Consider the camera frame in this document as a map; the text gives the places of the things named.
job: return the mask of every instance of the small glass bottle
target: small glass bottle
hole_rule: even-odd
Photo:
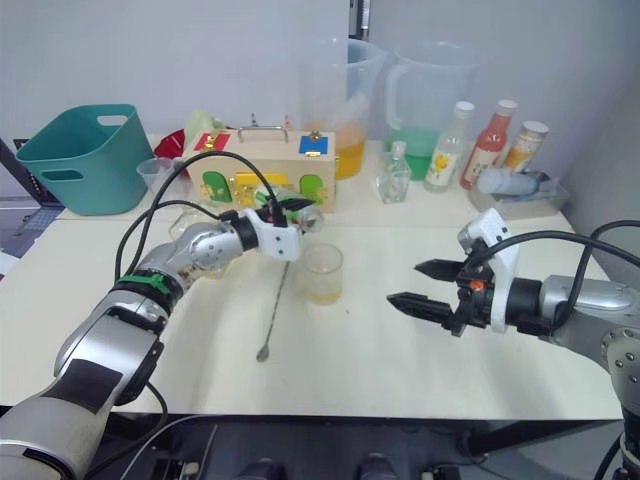
[[[507,143],[507,129],[518,104],[513,100],[500,100],[489,126],[480,132],[473,147],[460,185],[470,190],[482,171],[493,165]]]
[[[400,140],[393,142],[391,152],[385,154],[376,178],[378,193],[383,203],[404,202],[409,189],[411,169],[404,158],[407,144]]]
[[[532,120],[524,122],[507,154],[504,166],[514,172],[526,170],[547,133],[549,133],[549,127],[542,122]]]
[[[442,193],[451,184],[457,163],[467,149],[467,125],[474,109],[473,103],[456,103],[451,123],[438,138],[424,179],[424,188],[430,192]]]

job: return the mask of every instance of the green liquid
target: green liquid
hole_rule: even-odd
[[[439,132],[433,130],[414,127],[391,130],[386,149],[391,150],[391,144],[396,140],[405,142],[407,144],[405,159],[411,168],[411,180],[424,180],[431,165],[431,155],[436,148],[439,135]]]

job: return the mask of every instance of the bottle label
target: bottle label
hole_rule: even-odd
[[[431,165],[427,172],[427,182],[438,187],[446,187],[451,181],[460,155],[452,155],[436,149],[431,158]]]
[[[493,165],[498,159],[500,152],[489,152],[481,148],[474,148],[467,169],[464,171],[464,178],[467,182],[474,184],[484,169]]]

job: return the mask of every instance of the small glass cup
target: small glass cup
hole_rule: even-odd
[[[330,305],[340,298],[342,260],[342,252],[328,243],[317,243],[304,249],[304,287],[311,302]]]

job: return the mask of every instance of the blue square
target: blue square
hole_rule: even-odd
[[[300,137],[300,148],[298,153],[307,152],[320,152],[321,155],[326,155],[329,150],[329,139],[327,137],[321,137],[315,142],[311,140],[309,135]]]

